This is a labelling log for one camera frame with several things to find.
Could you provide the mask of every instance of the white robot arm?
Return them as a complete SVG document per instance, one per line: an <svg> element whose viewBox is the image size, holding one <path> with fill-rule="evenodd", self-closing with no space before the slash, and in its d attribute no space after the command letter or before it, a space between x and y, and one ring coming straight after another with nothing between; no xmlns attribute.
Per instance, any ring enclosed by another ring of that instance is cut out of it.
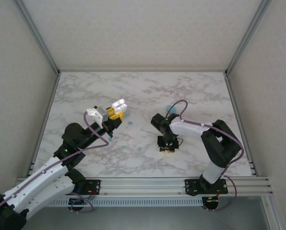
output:
<svg viewBox="0 0 286 230"><path fill-rule="evenodd" d="M124 102L118 100L108 109L96 106L87 109L84 114L87 129L78 123L69 124L62 135L63 144L54 156L22 183L0 194L0 230L20 230L52 200L84 188L85 177L74 167L84 158L84 150L108 145L101 136L107 133L113 137L113 130L123 121L127 107ZM91 125L86 121L87 114L95 120ZM98 138L106 144L87 148Z"/></svg>
<svg viewBox="0 0 286 230"><path fill-rule="evenodd" d="M212 194L210 191L217 184L230 161L240 151L238 143L231 140L228 136L236 140L237 138L222 120L217 120L212 124L196 124L195 122L180 119L178 114L171 114L167 118L156 114L153 116L151 124L163 134L158 136L160 151L174 152L175 149L178 149L178 135L202 140L211 161L200 176L196 191L203 191L205 194ZM226 133L228 136L217 132L215 129L221 130L222 133Z"/></svg>

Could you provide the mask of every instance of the white panel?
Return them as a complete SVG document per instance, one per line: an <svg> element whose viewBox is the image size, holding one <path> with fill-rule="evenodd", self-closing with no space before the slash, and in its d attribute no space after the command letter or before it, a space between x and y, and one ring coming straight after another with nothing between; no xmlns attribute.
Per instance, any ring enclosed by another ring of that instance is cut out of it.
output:
<svg viewBox="0 0 286 230"><path fill-rule="evenodd" d="M0 0L0 192L26 174L55 76L10 0Z"/></svg>
<svg viewBox="0 0 286 230"><path fill-rule="evenodd" d="M286 0L271 2L231 84L254 163L286 219Z"/></svg>
<svg viewBox="0 0 286 230"><path fill-rule="evenodd" d="M60 69L219 69L260 0L24 0Z"/></svg>

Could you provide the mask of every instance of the white marble tabletop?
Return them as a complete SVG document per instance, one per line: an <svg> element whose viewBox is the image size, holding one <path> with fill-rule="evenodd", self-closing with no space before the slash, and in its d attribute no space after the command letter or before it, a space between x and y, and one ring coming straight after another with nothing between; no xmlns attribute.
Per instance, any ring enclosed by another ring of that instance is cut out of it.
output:
<svg viewBox="0 0 286 230"><path fill-rule="evenodd" d="M177 100L189 103L183 117L200 122L224 120L241 140L222 73L193 72L64 72L50 111L34 171L62 144L61 135L72 122L86 127L87 108L110 107L124 98L130 110L114 131L110 145L85 152L76 168L86 177L187 177L200 176L209 157L199 139L184 138L175 153L159 152L151 118L166 114ZM184 104L176 106L180 113ZM251 176L247 156L232 164L226 175Z"/></svg>

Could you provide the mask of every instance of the cable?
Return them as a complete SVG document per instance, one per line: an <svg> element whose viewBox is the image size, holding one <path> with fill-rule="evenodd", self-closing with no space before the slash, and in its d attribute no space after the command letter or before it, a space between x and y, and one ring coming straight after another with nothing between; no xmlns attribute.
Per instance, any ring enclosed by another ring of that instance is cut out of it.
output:
<svg viewBox="0 0 286 230"><path fill-rule="evenodd" d="M86 120L86 115L87 115L87 112L84 113L83 115L83 119L84 119L84 122L85 124L87 125L87 127L90 129L90 131L96 135L96 137L98 137L99 139L101 139L105 144L103 145L97 145L97 146L92 146L92 147L88 147L88 148L85 148L85 149L82 149L82 150L79 150L73 154L70 154L69 156L53 163L52 165L49 165L47 168L45 168L43 171L39 172L37 175L35 175L31 180L29 180L27 183L25 183L22 187L20 187L16 192L14 192L11 196L9 196L8 198L6 198L4 201L2 201L0 203L0 207L2 205L4 205L5 203L7 203L10 199L12 199L13 197L15 197L17 194L19 194L25 187L27 187L32 181L34 181L35 179L37 179L40 175L42 175L43 173L45 173L46 171L48 171L49 169L51 169L52 167L56 166L57 164L60 164L66 160L68 160L69 158L72 158L73 156L79 154L79 153L82 153L84 151L87 151L87 150L92 150L92 149L96 149L96 148L101 148L101 147L105 147L105 146L108 146L109 145L109 142L104 139L102 136L100 136L90 125L89 123L87 122Z"/></svg>
<svg viewBox="0 0 286 230"><path fill-rule="evenodd" d="M95 195L96 195L95 191L92 190L90 187L84 187L84 188L91 191L91 194L90 194L90 196L87 199L88 200L93 200L95 198Z"/></svg>
<svg viewBox="0 0 286 230"><path fill-rule="evenodd" d="M231 205L233 205L233 204L235 203L236 199L237 199L238 191L237 191L237 187L236 187L235 183L233 182L233 180L232 180L229 176L225 176L225 175L224 175L224 177L227 177L227 178L231 181L231 183L232 183L232 185L233 185L233 187L234 187L234 198L233 198L233 200L232 200L229 204L227 204L227 205L224 206L224 207L220 207L220 208L217 208L217 209L204 208L207 212L209 212L209 211L210 211L210 212L219 212L219 211L222 211L222 210L224 210L224 209L230 207Z"/></svg>
<svg viewBox="0 0 286 230"><path fill-rule="evenodd" d="M177 138L177 139L182 140L182 141L181 141L181 143L178 145L178 147L180 147L180 146L181 146L181 144L183 143L183 139L182 139L182 138Z"/></svg>
<svg viewBox="0 0 286 230"><path fill-rule="evenodd" d="M187 106L188 106L188 102L187 102L186 100L183 100L183 99L177 101L175 104L173 104L173 105L170 107L170 109L168 110L168 112L167 112L165 118L167 118L167 116L168 116L168 114L170 113L170 111L172 110L172 108L173 108L176 104L178 104L178 103L180 103L180 102L185 102L185 107L184 107L184 109L183 109L183 110L181 111L181 113L180 113L180 119L181 119L182 114L184 113L184 111L186 110L186 108L187 108Z"/></svg>
<svg viewBox="0 0 286 230"><path fill-rule="evenodd" d="M74 206L75 203L77 203L78 201L80 200L84 200L86 203L88 203L92 208L88 211L75 211L77 214L78 213L89 213L89 212L93 212L94 211L94 206L92 205L92 203L89 201L89 199L81 196L80 194L78 193L70 193L70 195L75 195L75 196L78 196L80 199L78 200L75 200L74 202L72 202L71 206L70 206L70 211L71 213L74 212L74 210L72 209L72 207Z"/></svg>

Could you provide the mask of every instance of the purple cable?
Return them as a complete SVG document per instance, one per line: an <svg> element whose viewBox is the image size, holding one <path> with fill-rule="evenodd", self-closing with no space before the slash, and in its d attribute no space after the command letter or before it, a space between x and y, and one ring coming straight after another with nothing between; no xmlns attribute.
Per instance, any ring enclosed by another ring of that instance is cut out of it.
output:
<svg viewBox="0 0 286 230"><path fill-rule="evenodd" d="M181 111L181 113L180 113L180 119L181 119L181 116L182 116L182 114L184 113L184 111L186 110L186 108L187 108L187 105L188 105L188 102L186 101L186 100L179 100L179 101L177 101L175 104L173 104L171 107L170 107L170 109L167 111L167 114L166 114L166 116L165 116L165 118L167 118L167 116L168 116L168 114L170 113L170 111L172 110L172 108L176 105L176 104L178 104L178 103L180 103L180 102L185 102L185 107L184 107L184 109Z"/></svg>
<svg viewBox="0 0 286 230"><path fill-rule="evenodd" d="M86 114L87 112L84 113L83 115L83 119L84 119L84 122L85 124L87 125L87 127L90 129L90 131L96 135L96 137L98 137L100 140L102 140L105 144L103 145L97 145L97 146L92 146L92 147L88 147L88 148L85 148L85 149L82 149L82 150L79 150L78 152L75 152L73 154L70 154L69 156L53 163L52 165L48 166L47 168L44 169L44 171L46 172L47 170L51 169L52 167L56 166L57 164L60 164L61 162L64 162L66 160L68 160L69 158L81 153L81 152L84 152L84 151L87 151L87 150L92 150L92 149L96 149L96 148L101 148L101 147L105 147L105 146L108 146L109 145L109 142L104 139L102 136L100 136L95 130L93 130L93 128L89 125L89 123L87 122L86 120ZM25 183L22 187L20 187L16 192L14 192L12 195L16 196L17 194L19 194L26 186L28 186L32 181L34 181L36 178L38 178L40 175L42 175L43 172L39 172L37 175L35 175L30 181L28 181L27 183ZM0 207L2 205L4 205L6 202L8 202L10 199L12 199L12 196L9 196L8 198L6 198L4 201L2 201L0 203Z"/></svg>
<svg viewBox="0 0 286 230"><path fill-rule="evenodd" d="M94 211L94 206L92 205L92 203L88 199L86 199L85 197L83 197L83 196L81 196L80 194L77 194L77 193L70 193L70 194L80 197L80 199L75 200L74 202L72 202L72 204L70 206L71 212L76 212L78 214L78 213L89 213L89 212L93 212ZM75 203L77 203L80 200L84 200L86 203L88 203L92 207L91 210L88 210L88 211L74 211L72 209L72 207L74 206Z"/></svg>

